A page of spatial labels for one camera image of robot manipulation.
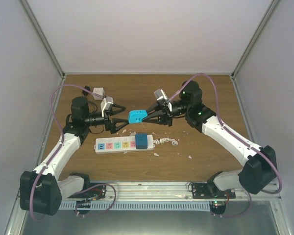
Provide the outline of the light blue adapter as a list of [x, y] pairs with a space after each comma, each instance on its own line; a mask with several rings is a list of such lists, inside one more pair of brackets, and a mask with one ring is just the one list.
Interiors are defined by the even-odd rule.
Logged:
[[146, 110], [132, 110], [128, 114], [128, 123], [129, 124], [142, 123], [145, 117], [147, 117]]

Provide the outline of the white power strip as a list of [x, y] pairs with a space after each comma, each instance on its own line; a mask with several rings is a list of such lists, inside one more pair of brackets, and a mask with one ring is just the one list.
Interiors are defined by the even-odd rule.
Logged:
[[153, 136], [148, 135], [148, 148], [136, 149], [135, 135], [125, 137], [97, 138], [94, 150], [97, 154], [110, 154], [121, 152], [149, 151], [154, 149]]

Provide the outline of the blue cube adapter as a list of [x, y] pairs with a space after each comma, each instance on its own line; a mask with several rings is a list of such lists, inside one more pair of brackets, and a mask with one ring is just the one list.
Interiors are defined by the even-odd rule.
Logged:
[[148, 137], [147, 134], [136, 134], [135, 135], [135, 146], [136, 149], [147, 149], [148, 148]]

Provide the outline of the white cube adapter tiger sticker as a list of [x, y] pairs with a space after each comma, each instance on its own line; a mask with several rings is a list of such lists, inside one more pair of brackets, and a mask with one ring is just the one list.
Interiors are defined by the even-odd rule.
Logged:
[[93, 88], [93, 98], [94, 100], [103, 100], [105, 97], [105, 91], [103, 87]]

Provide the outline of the black power adapter with cable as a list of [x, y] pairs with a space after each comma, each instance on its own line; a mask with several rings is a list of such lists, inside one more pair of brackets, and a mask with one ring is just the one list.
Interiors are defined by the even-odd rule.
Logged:
[[91, 94], [90, 86], [85, 86], [82, 90], [82, 95], [84, 97], [87, 97], [89, 94]]

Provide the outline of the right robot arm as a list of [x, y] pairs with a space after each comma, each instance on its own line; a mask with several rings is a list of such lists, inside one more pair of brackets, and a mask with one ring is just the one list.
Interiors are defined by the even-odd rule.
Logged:
[[170, 101], [162, 89], [154, 92], [156, 101], [147, 109], [143, 122], [172, 125], [174, 118], [185, 118], [194, 129], [212, 138], [231, 153], [243, 167], [220, 171], [207, 180], [207, 192], [219, 198], [225, 190], [242, 188], [258, 194], [277, 177], [276, 155], [270, 146], [261, 147], [230, 128], [216, 112], [202, 102], [202, 90], [195, 81], [184, 82], [179, 100]]

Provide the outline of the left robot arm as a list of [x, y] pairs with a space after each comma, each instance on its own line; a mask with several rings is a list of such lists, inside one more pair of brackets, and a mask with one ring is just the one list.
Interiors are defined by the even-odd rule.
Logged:
[[73, 173], [60, 181], [62, 170], [90, 133], [91, 126], [103, 125], [114, 134], [128, 125], [126, 119], [111, 118], [126, 108], [105, 97], [101, 111], [90, 112], [90, 101], [75, 97], [66, 125], [61, 128], [61, 137], [48, 156], [32, 171], [25, 171], [20, 177], [20, 207], [31, 214], [55, 215], [62, 200], [73, 195], [85, 198], [91, 193], [90, 178], [86, 174]]

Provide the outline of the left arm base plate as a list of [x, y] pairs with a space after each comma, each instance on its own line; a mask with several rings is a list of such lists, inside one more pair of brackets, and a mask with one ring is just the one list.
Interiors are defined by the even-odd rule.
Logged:
[[77, 194], [71, 195], [69, 198], [81, 198], [81, 199], [87, 199], [87, 200], [99, 200], [99, 199], [105, 198], [106, 185], [102, 185], [102, 183], [90, 183], [88, 186], [85, 186], [83, 190], [91, 188], [91, 187], [93, 188], [84, 193], [77, 193]]

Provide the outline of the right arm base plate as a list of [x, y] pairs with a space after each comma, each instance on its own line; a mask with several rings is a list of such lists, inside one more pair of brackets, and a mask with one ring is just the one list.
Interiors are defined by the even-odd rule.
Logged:
[[192, 193], [193, 199], [235, 199], [236, 193], [233, 189], [221, 191], [208, 183], [190, 182], [188, 190]]

